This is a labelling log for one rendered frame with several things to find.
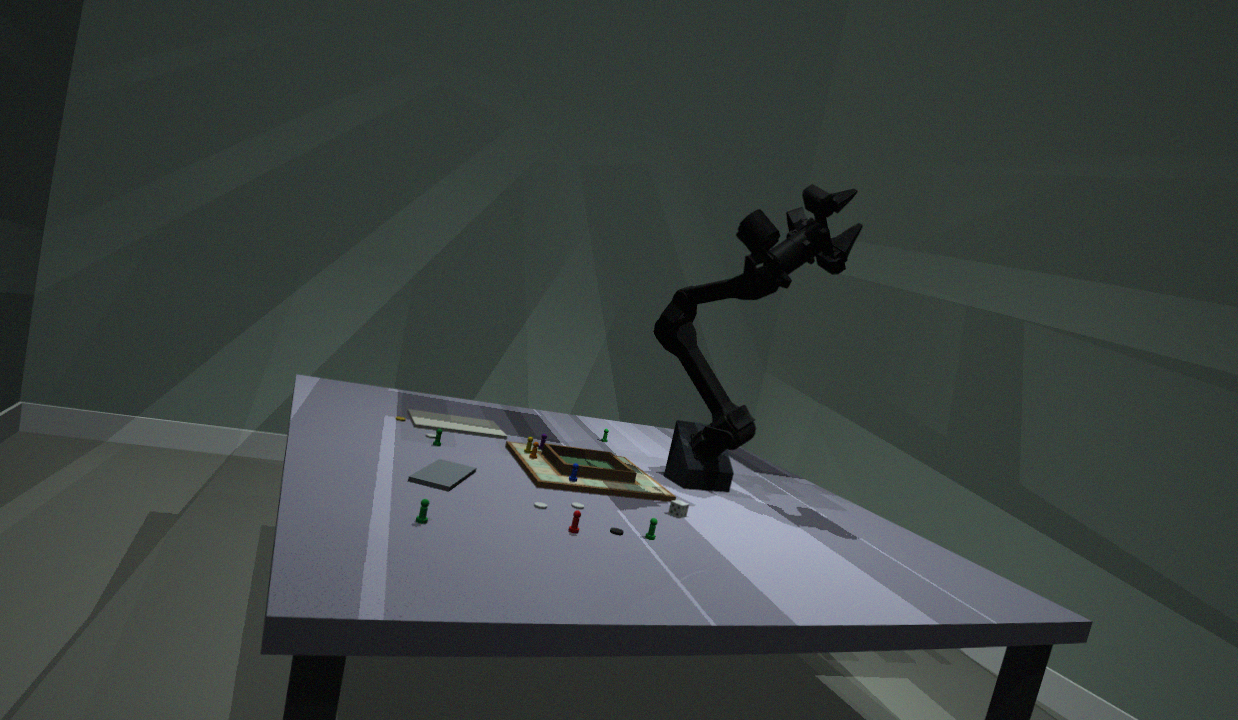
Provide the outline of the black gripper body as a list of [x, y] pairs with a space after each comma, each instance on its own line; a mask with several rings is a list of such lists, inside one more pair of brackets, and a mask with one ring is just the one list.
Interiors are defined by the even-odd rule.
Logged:
[[815, 213], [815, 221], [806, 225], [799, 233], [787, 233], [787, 240], [796, 242], [799, 250], [805, 256], [805, 264], [815, 264], [816, 256], [817, 265], [825, 268], [825, 272], [831, 275], [844, 272], [846, 261], [842, 259], [841, 250], [831, 246], [828, 219], [826, 219], [826, 216], [834, 213], [833, 195], [826, 191], [820, 191], [820, 187], [815, 184], [810, 184], [802, 192], [802, 197], [805, 209]]

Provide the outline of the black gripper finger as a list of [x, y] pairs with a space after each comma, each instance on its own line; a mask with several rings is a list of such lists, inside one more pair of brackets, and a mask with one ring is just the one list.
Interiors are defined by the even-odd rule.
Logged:
[[831, 246], [841, 250], [842, 259], [844, 259], [846, 264], [848, 261], [851, 249], [855, 245], [855, 238], [860, 234], [862, 226], [863, 225], [860, 224], [851, 225], [847, 231], [838, 234], [837, 238], [831, 238]]
[[857, 192], [858, 191], [841, 191], [838, 193], [831, 193], [834, 199], [834, 213], [839, 214], [844, 209], [847, 202], [855, 197]]

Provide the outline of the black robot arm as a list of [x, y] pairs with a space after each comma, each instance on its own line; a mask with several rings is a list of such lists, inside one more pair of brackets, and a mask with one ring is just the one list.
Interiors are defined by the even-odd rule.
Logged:
[[[711, 409], [712, 423], [698, 434], [691, 434], [697, 460], [718, 464], [719, 455], [727, 448], [735, 450], [756, 434], [750, 409], [744, 405], [732, 405], [725, 388], [721, 387], [718, 377], [697, 346], [693, 325], [697, 306], [718, 299], [761, 299], [776, 292], [779, 286], [789, 288], [792, 281], [789, 273], [796, 272], [805, 264], [805, 256], [791, 240], [776, 245], [780, 236], [782, 234], [776, 231], [776, 226], [761, 209], [744, 216], [735, 233], [735, 238], [751, 252], [744, 256], [744, 273], [727, 281], [677, 289], [654, 325], [657, 341], [678, 358]], [[764, 266], [755, 266], [756, 264]]]

